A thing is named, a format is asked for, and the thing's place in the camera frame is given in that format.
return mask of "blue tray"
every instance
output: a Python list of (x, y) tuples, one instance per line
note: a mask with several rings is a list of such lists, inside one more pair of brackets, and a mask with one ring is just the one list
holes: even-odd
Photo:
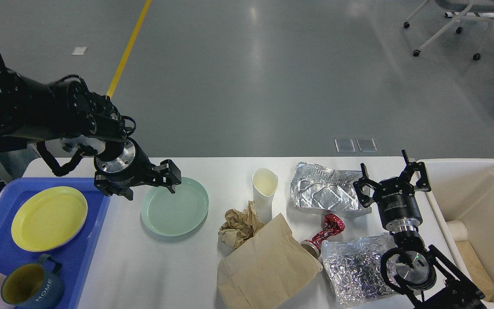
[(45, 252), (63, 264), (60, 278), (64, 283), (64, 294), (55, 309), (75, 309), (110, 201), (94, 187), (92, 178), (20, 178), (3, 189), (0, 194), (0, 273), (8, 276), (16, 267), (35, 262), (42, 254), (19, 248), (12, 240), (10, 226), (24, 202), (55, 186), (76, 188), (85, 196), (88, 205), (87, 219), (80, 232), (66, 245)]

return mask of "crumpled aluminum foil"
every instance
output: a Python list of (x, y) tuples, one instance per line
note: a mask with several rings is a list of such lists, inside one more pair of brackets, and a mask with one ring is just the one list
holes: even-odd
[(318, 164), (299, 162), (291, 181), (289, 197), (295, 207), (311, 213), (330, 212), (341, 217), (371, 213), (357, 200), (352, 183), (361, 178), (359, 170), (332, 170)]
[[(338, 309), (397, 294), (380, 276), (380, 257), (395, 246), (389, 233), (348, 242), (323, 241), (323, 266), (333, 286)], [(388, 277), (396, 284), (393, 272), (394, 262), (390, 259)]]

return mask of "yellow floor line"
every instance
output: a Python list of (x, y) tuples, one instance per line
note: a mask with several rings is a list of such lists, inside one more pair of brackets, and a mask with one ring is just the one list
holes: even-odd
[(137, 20), (137, 24), (135, 25), (135, 29), (129, 38), (129, 43), (121, 56), (121, 61), (119, 61), (119, 65), (114, 74), (114, 78), (111, 80), (110, 88), (108, 88), (107, 96), (112, 97), (114, 95), (115, 88), (117, 87), (117, 83), (119, 82), (119, 78), (121, 77), (121, 73), (123, 73), (123, 69), (127, 64), (127, 59), (129, 59), (129, 54), (131, 54), (131, 49), (133, 49), (133, 45), (135, 45), (135, 40), (137, 39), (137, 35), (139, 34), (139, 30), (141, 29), (142, 22), (144, 21), (144, 17), (146, 16), (146, 12), (150, 7), (151, 0), (146, 0), (145, 6), (142, 8), (141, 15), (139, 16), (139, 20)]

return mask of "white paper cup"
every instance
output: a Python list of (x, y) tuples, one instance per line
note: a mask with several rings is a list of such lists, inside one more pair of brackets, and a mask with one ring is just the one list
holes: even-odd
[(449, 227), (449, 231), (451, 231), (451, 236), (453, 236), (454, 241), (468, 240), (468, 231), (466, 230), (466, 226), (464, 226), (464, 223), (462, 223), (462, 221), (449, 221), (447, 222), (447, 227)]
[(272, 220), (272, 200), (278, 187), (278, 176), (267, 168), (259, 168), (251, 180), (256, 213), (260, 221), (268, 223)]

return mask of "mug handle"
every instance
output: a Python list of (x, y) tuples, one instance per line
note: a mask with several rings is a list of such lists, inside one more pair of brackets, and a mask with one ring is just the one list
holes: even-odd
[(60, 269), (62, 268), (62, 263), (55, 261), (52, 256), (50, 256), (48, 254), (42, 254), (39, 256), (36, 263), (40, 264), (41, 267), (43, 267), (43, 264), (45, 264), (45, 262), (47, 262), (47, 260), (54, 263), (54, 268), (51, 272), (58, 276), (58, 274), (60, 273)]

